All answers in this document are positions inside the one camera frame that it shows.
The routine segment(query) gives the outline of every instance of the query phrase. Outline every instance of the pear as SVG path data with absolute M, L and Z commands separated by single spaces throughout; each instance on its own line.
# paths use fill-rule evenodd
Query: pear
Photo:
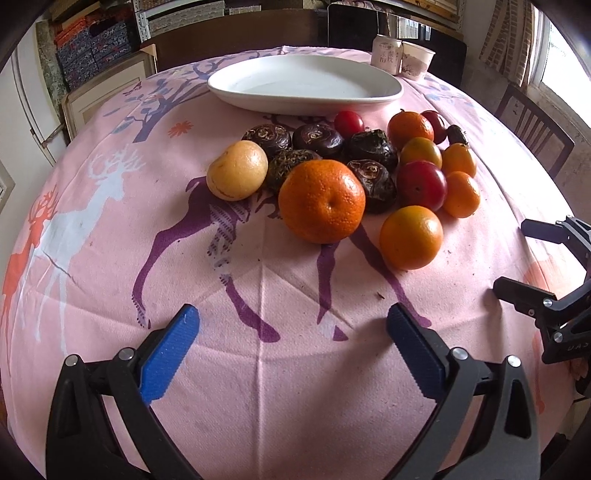
M 261 188 L 268 168 L 264 150 L 250 140 L 240 140 L 211 163 L 207 169 L 207 186 L 222 200 L 244 200 Z

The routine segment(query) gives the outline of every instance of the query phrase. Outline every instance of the purple deer print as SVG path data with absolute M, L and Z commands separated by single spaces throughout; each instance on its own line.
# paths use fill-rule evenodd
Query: purple deer print
M 138 311 L 139 324 L 143 327 L 151 327 L 150 319 L 146 315 L 142 293 L 148 273 L 156 260 L 175 241 L 194 235 L 215 223 L 217 231 L 207 249 L 207 255 L 212 261 L 213 269 L 219 273 L 220 281 L 225 286 L 226 294 L 232 301 L 238 318 L 245 325 L 255 329 L 262 342 L 279 341 L 279 333 L 264 322 L 240 296 L 232 275 L 227 270 L 230 247 L 236 239 L 236 226 L 238 222 L 247 222 L 250 217 L 248 201 L 226 202 L 220 200 L 207 188 L 205 177 L 191 180 L 185 191 L 188 192 L 191 189 L 187 213 L 175 225 L 156 234 L 148 259 L 135 280 L 132 300 Z
M 287 125 L 283 122 L 279 121 L 278 115 L 268 115 L 264 117 L 265 119 L 269 120 L 271 123 L 276 125 L 281 125 L 287 131 L 293 132 L 295 130 L 294 127 Z M 331 123 L 324 117 L 311 117 L 311 116 L 299 116 L 298 120 L 304 122 L 306 124 L 313 124 L 313 123 L 325 123 L 327 125 L 331 125 Z M 275 197 L 270 197 L 269 199 L 265 200 L 266 203 L 275 203 L 275 212 L 272 214 L 273 217 L 270 215 L 271 218 L 278 217 L 278 205 L 277 200 Z M 419 315 L 415 308 L 413 307 L 412 303 L 408 299 L 402 285 L 396 278 L 396 276 L 390 271 L 390 269 L 384 263 L 384 259 L 382 258 L 382 254 L 379 252 L 378 248 L 374 245 L 374 243 L 369 239 L 367 232 L 363 225 L 359 225 L 359 228 L 354 231 L 354 233 L 349 237 L 351 242 L 357 247 L 363 256 L 365 257 L 367 263 L 370 267 L 372 267 L 375 271 L 380 273 L 386 279 L 392 290 L 398 297 L 398 300 L 404 304 L 411 314 L 417 319 L 420 325 L 424 327 L 430 327 L 431 322 L 430 320 L 426 319 L 422 315 Z M 316 268 L 318 271 L 318 298 L 319 298 L 319 311 L 318 316 L 316 317 L 316 323 L 319 325 L 320 322 L 323 320 L 324 315 L 328 312 L 332 306 L 332 289 L 330 286 L 330 280 L 332 278 L 332 272 L 335 268 L 336 261 L 335 261 L 335 250 L 340 245 L 340 242 L 330 245 L 322 245 L 320 247 L 320 253 L 318 255 L 318 259 L 316 261 Z M 332 335 L 332 339 L 334 341 L 344 341 L 348 340 L 346 334 L 339 329 L 338 326 L 334 326 L 334 332 Z
M 253 52 L 252 55 L 250 55 L 251 58 L 256 58 L 258 56 L 260 56 L 258 52 Z M 227 56 L 221 59 L 195 63 L 191 66 L 190 70 L 186 71 L 183 69 L 177 69 L 163 72 L 160 74 L 161 77 L 157 80 L 155 90 L 148 92 L 148 95 L 145 97 L 143 94 L 130 97 L 129 95 L 132 93 L 141 90 L 141 84 L 138 84 L 133 90 L 126 92 L 128 97 L 126 102 L 139 102 L 145 105 L 140 111 L 143 118 L 137 118 L 135 116 L 124 117 L 123 121 L 113 130 L 112 134 L 117 134 L 127 129 L 130 125 L 139 122 L 140 130 L 134 138 L 134 142 L 145 141 L 152 129 L 165 114 L 182 103 L 209 93 L 209 90 L 205 85 L 209 76 L 225 64 L 233 63 L 235 57 L 236 56 Z M 208 64 L 206 69 L 201 70 L 206 63 Z M 168 87 L 169 81 L 174 77 L 180 77 L 182 79 L 182 82 L 180 82 L 180 85 L 176 89 Z M 108 112 L 105 116 L 112 115 L 118 110 L 119 108 L 112 112 Z M 284 126 L 289 131 L 293 132 L 295 130 L 291 125 L 281 122 L 278 115 L 268 115 L 264 118 L 273 124 Z M 300 116 L 298 117 L 298 120 L 305 124 L 320 122 L 330 124 L 330 122 L 324 117 Z M 150 318 L 147 315 L 143 303 L 142 294 L 146 278 L 160 255 L 162 255 L 173 242 L 194 235 L 215 223 L 217 224 L 217 231 L 207 250 L 207 255 L 212 262 L 213 269 L 219 274 L 219 280 L 224 285 L 226 294 L 232 301 L 240 321 L 256 330 L 261 341 L 279 341 L 280 334 L 271 325 L 263 321 L 241 297 L 228 269 L 230 248 L 232 242 L 236 239 L 236 226 L 238 222 L 245 223 L 248 221 L 251 213 L 249 205 L 246 201 L 228 203 L 218 199 L 209 192 L 204 177 L 191 180 L 186 188 L 187 192 L 189 192 L 189 190 L 191 190 L 191 193 L 188 198 L 189 207 L 186 215 L 177 224 L 156 234 L 150 254 L 135 281 L 132 291 L 132 300 L 138 312 L 138 322 L 143 327 L 151 327 Z M 279 214 L 277 199 L 274 196 L 265 197 L 261 201 L 261 196 L 259 195 L 257 201 L 259 203 L 255 212 L 259 211 L 265 205 L 271 205 L 274 210 L 268 215 L 268 217 L 271 219 L 281 217 Z M 357 231 L 349 237 L 349 239 L 354 246 L 363 253 L 368 264 L 386 279 L 397 295 L 399 301 L 408 307 L 409 311 L 415 316 L 419 323 L 425 327 L 430 326 L 431 322 L 416 312 L 405 294 L 402 285 L 385 265 L 379 250 L 369 239 L 363 225 L 361 225 Z M 317 325 L 321 327 L 321 331 L 333 341 L 348 340 L 347 335 L 338 327 L 338 325 L 330 322 L 327 323 L 327 320 L 325 319 L 326 313 L 329 312 L 332 307 L 331 279 L 335 268 L 335 251 L 339 245 L 340 242 L 332 245 L 322 245 L 316 262 L 319 284 L 319 311 L 316 317 L 316 322 Z

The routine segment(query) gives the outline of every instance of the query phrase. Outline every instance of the dark brown water chestnut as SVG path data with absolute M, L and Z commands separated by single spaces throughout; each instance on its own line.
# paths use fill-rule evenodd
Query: dark brown water chestnut
M 363 186 L 366 212 L 382 213 L 394 204 L 396 187 L 386 167 L 374 160 L 352 160 L 347 166 Z
M 466 132 L 464 132 L 464 130 L 462 130 L 462 127 L 459 127 L 458 125 L 450 125 L 449 127 L 447 127 L 447 139 L 449 140 L 450 145 L 453 145 L 455 143 L 468 145 Z
M 343 137 L 328 125 L 302 125 L 293 135 L 293 145 L 296 149 L 312 150 L 322 158 L 338 160 L 345 143 Z
M 282 150 L 270 162 L 265 186 L 275 193 L 279 193 L 283 182 L 296 165 L 307 160 L 320 160 L 320 155 L 312 150 Z
M 282 150 L 291 148 L 290 133 L 281 125 L 263 124 L 251 128 L 242 137 L 259 145 L 270 160 Z
M 346 161 L 376 161 L 386 167 L 390 173 L 398 165 L 396 148 L 390 143 L 383 130 L 372 130 L 353 135 L 345 144 L 343 157 Z

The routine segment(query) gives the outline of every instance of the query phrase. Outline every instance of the white deer print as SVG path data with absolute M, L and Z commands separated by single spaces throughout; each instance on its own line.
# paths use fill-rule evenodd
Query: white deer print
M 60 330 L 61 350 L 66 351 L 66 336 L 64 332 L 64 312 L 66 309 L 66 285 L 68 279 L 73 281 L 68 272 L 70 262 L 74 255 L 82 249 L 90 233 L 94 230 L 103 208 L 108 199 L 116 202 L 123 199 L 123 174 L 139 170 L 144 164 L 140 162 L 135 151 L 128 153 L 127 148 L 111 155 L 110 158 L 102 160 L 102 155 L 95 157 L 88 166 L 88 176 L 95 181 L 97 189 L 90 198 L 88 205 L 83 210 L 56 213 L 51 222 L 45 228 L 39 246 L 33 252 L 31 265 L 36 259 L 42 258 L 51 262 L 50 267 L 45 271 L 41 281 L 48 272 L 51 277 L 45 289 L 45 295 L 41 301 L 35 327 L 35 339 L 41 340 L 41 314 L 46 300 L 51 294 L 54 283 L 59 280 L 60 293 Z M 102 165 L 100 173 L 95 172 L 98 164 Z

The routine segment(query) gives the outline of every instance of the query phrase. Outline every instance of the yellow fruit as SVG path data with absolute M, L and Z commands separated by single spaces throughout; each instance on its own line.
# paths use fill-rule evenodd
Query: yellow fruit
M 207 169 L 207 186 L 222 200 L 244 200 L 261 187 L 268 167 L 267 155 L 261 147 L 240 140 L 211 163 Z
M 412 138 L 404 145 L 404 148 L 400 152 L 400 164 L 405 165 L 417 160 L 425 160 L 431 162 L 437 168 L 441 168 L 441 151 L 428 138 Z
M 379 249 L 386 262 L 399 270 L 429 265 L 443 243 L 443 227 L 437 215 L 413 205 L 392 213 L 379 233 Z
M 453 171 L 462 171 L 472 178 L 476 177 L 476 158 L 467 145 L 454 143 L 441 154 L 443 165 L 441 171 L 448 175 Z
M 446 176 L 447 197 L 443 209 L 455 218 L 472 215 L 480 205 L 480 189 L 467 173 L 454 171 Z

